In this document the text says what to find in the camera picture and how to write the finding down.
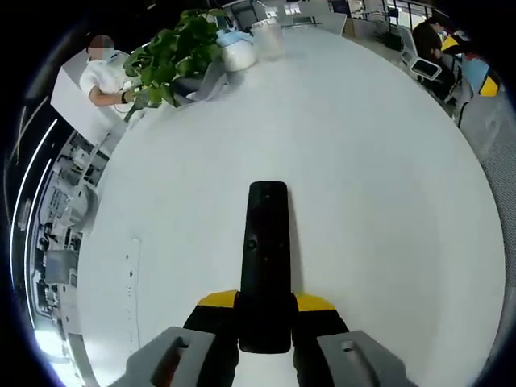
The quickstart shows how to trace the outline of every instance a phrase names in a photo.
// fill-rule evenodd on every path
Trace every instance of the green leaves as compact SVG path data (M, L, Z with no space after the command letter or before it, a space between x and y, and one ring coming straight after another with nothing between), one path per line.
M149 89L145 103L161 100L177 104L169 84L175 77L203 77L210 63L221 55L215 43L217 26L205 15L223 16L223 10L186 10L173 30L164 29L145 48L137 48L123 65L128 77L140 77Z

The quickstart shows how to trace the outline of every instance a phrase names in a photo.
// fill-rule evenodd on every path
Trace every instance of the white tabletop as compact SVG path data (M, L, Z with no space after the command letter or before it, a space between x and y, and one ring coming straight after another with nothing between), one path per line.
M230 93L148 114L115 149L79 260L81 329L101 385L200 298L238 289L259 180L291 193L295 290L334 303L420 386L467 385L482 369L505 258L473 152L369 50L309 27L285 31L285 45ZM234 386L297 385L291 364L241 354Z

